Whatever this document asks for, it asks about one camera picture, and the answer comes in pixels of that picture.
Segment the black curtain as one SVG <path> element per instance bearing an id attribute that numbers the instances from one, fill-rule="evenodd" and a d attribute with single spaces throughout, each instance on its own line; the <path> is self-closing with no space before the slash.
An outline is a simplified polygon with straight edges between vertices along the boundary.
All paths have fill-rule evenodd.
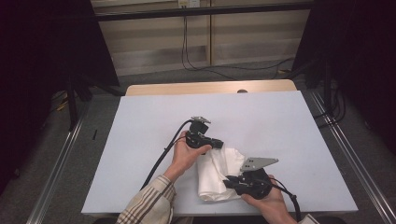
<path id="1" fill-rule="evenodd" d="M 396 0 L 313 0 L 292 68 L 325 67 L 396 155 Z"/>
<path id="2" fill-rule="evenodd" d="M 52 96 L 119 80 L 92 0 L 0 0 L 0 194 L 33 148 Z"/>

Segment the black metal stand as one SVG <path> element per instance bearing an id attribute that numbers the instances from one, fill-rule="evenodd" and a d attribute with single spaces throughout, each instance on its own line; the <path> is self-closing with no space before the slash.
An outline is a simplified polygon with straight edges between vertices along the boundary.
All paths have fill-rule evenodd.
<path id="1" fill-rule="evenodd" d="M 331 74 L 331 67 L 328 61 L 325 61 L 325 74 L 324 74 L 324 107 L 325 113 L 331 114 L 332 113 L 332 74 Z"/>
<path id="2" fill-rule="evenodd" d="M 89 78 L 85 75 L 70 75 L 66 80 L 66 93 L 70 116 L 69 131 L 73 131 L 78 123 L 76 96 L 82 102 L 89 102 L 92 99 Z"/>

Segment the person's right hand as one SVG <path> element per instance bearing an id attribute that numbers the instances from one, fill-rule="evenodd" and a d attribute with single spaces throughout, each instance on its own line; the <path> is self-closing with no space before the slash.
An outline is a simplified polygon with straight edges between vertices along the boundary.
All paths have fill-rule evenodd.
<path id="1" fill-rule="evenodd" d="M 261 200 L 256 200 L 248 194 L 243 194 L 241 198 L 249 205 L 257 208 L 264 219 L 266 217 L 276 218 L 290 215 L 284 202 L 280 189 L 272 187 L 270 193 Z"/>

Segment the white baby shirt chick print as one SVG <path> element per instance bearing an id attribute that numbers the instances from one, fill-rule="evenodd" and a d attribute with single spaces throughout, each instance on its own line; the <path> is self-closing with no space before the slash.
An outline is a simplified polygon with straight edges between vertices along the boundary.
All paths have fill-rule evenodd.
<path id="1" fill-rule="evenodd" d="M 223 183 L 227 175 L 238 176 L 246 157 L 235 148 L 211 149 L 197 160 L 198 196 L 205 202 L 239 199 L 234 189 Z"/>

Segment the person's left hand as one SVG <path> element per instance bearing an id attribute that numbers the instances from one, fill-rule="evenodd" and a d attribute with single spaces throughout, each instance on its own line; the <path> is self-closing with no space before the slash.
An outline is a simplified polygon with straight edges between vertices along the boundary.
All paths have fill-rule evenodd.
<path id="1" fill-rule="evenodd" d="M 163 174 L 173 183 L 194 165 L 199 156 L 206 154 L 212 148 L 210 145 L 191 148 L 186 143 L 185 135 L 186 131 L 183 131 L 176 141 L 172 162 Z"/>

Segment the black horizontal bar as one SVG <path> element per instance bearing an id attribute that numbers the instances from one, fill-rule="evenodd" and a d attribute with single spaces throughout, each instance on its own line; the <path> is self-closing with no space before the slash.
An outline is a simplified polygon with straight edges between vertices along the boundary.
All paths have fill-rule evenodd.
<path id="1" fill-rule="evenodd" d="M 93 19 L 95 21 L 127 21 L 127 20 L 143 20 L 143 19 L 158 19 L 158 18 L 188 17 L 188 16 L 292 11 L 292 10 L 311 9 L 314 5 L 315 2 L 311 1 L 311 2 L 249 5 L 249 6 L 161 9 L 161 10 L 151 10 L 151 11 L 102 13 L 102 14 L 96 14 L 93 17 Z"/>

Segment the wooden table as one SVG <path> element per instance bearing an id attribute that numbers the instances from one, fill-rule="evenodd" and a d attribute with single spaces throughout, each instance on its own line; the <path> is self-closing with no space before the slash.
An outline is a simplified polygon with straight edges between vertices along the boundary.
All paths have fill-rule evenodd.
<path id="1" fill-rule="evenodd" d="M 248 92 L 296 91 L 297 88 L 294 82 L 289 79 L 213 81 L 213 82 L 131 85 L 127 88 L 125 95 L 138 96 L 138 95 L 237 93 L 238 90 L 247 90 Z"/>

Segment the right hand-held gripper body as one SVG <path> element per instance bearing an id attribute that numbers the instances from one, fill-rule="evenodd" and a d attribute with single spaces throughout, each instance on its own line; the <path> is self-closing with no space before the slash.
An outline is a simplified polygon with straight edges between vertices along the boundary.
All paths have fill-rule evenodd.
<path id="1" fill-rule="evenodd" d="M 256 200 L 266 197 L 272 189 L 272 183 L 264 167 L 277 162 L 278 159 L 273 158 L 247 158 L 240 168 L 242 174 L 238 176 L 237 194 L 247 194 Z"/>

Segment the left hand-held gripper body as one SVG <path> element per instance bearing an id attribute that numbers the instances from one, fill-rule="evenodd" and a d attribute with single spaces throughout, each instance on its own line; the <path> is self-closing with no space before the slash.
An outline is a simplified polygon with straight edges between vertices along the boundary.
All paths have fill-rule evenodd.
<path id="1" fill-rule="evenodd" d="M 207 123 L 209 120 L 203 117 L 192 117 L 191 126 L 186 132 L 186 143 L 189 147 L 199 148 L 205 145 L 214 146 L 214 140 L 206 137 L 205 133 L 208 130 Z"/>

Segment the aluminium floor rail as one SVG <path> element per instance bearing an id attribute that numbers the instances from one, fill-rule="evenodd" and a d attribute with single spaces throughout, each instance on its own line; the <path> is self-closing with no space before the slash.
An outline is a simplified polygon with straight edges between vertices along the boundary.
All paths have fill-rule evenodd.
<path id="1" fill-rule="evenodd" d="M 396 156 L 347 99 L 338 100 L 334 118 L 325 113 L 321 91 L 308 91 L 306 101 L 358 206 L 340 217 L 349 224 L 396 224 Z"/>
<path id="2" fill-rule="evenodd" d="M 68 133 L 65 142 L 63 144 L 62 150 L 55 162 L 49 178 L 42 189 L 38 200 L 35 203 L 34 209 L 32 210 L 26 224 L 42 224 L 44 217 L 49 209 L 51 200 L 53 198 L 54 192 L 59 184 L 61 175 L 66 166 L 68 157 L 77 141 L 80 129 L 86 118 L 86 114 L 89 110 L 90 103 L 84 104 L 82 108 L 78 111 L 79 118 L 74 128 Z"/>

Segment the white wall outlet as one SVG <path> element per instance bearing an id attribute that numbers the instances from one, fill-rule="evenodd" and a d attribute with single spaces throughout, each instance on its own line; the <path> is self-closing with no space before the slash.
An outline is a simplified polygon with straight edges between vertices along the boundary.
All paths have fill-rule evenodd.
<path id="1" fill-rule="evenodd" d="M 180 8 L 200 7 L 200 0 L 177 0 Z"/>

